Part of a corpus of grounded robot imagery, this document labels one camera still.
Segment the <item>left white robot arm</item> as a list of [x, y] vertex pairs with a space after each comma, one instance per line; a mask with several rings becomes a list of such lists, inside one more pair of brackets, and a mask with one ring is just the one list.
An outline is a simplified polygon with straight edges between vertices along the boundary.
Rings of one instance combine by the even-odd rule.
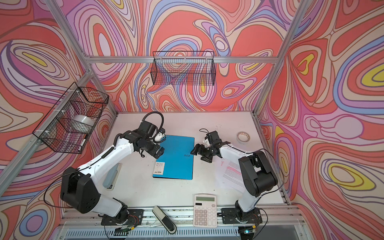
[[60, 198], [70, 207], [82, 214], [89, 212], [111, 217], [117, 224], [123, 224], [129, 218], [126, 204], [102, 195], [97, 184], [113, 167], [132, 153], [144, 153], [158, 159], [165, 149], [160, 143], [166, 139], [162, 125], [156, 126], [146, 119], [146, 114], [139, 127], [115, 136], [113, 144], [104, 152], [78, 168], [67, 168], [62, 176]]

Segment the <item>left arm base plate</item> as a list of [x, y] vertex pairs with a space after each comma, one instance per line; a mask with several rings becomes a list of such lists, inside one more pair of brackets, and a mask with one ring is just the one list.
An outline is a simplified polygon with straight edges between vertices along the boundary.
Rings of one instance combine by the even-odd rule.
[[102, 226], [131, 226], [137, 227], [142, 224], [144, 209], [128, 209], [116, 217], [103, 215]]

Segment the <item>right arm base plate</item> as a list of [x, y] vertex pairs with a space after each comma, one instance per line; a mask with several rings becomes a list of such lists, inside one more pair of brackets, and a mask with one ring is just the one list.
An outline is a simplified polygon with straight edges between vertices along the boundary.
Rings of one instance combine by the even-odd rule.
[[224, 224], [253, 224], [258, 226], [263, 222], [260, 209], [258, 208], [247, 213], [237, 208], [222, 208], [220, 216]]

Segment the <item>blue file folder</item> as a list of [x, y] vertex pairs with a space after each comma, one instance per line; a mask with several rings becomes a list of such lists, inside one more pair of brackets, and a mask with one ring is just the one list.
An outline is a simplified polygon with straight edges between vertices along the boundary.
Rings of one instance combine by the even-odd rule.
[[157, 159], [153, 178], [192, 180], [195, 138], [168, 135], [161, 143], [164, 153]]

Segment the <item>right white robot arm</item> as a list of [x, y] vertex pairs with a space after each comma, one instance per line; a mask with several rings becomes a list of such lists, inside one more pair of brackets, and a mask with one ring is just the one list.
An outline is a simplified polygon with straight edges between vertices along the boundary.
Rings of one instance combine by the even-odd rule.
[[236, 201], [235, 207], [243, 214], [253, 211], [263, 194], [278, 184], [278, 177], [266, 154], [261, 150], [246, 152], [229, 142], [219, 142], [209, 146], [196, 144], [191, 150], [191, 155], [199, 155], [202, 161], [208, 163], [216, 156], [239, 164], [246, 190]]

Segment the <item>printed paper files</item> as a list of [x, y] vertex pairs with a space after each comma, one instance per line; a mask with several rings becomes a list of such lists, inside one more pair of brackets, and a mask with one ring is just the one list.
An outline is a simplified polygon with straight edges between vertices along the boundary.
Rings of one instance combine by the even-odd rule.
[[246, 191], [239, 164], [220, 158], [214, 159], [213, 163], [218, 187], [234, 189], [241, 193]]

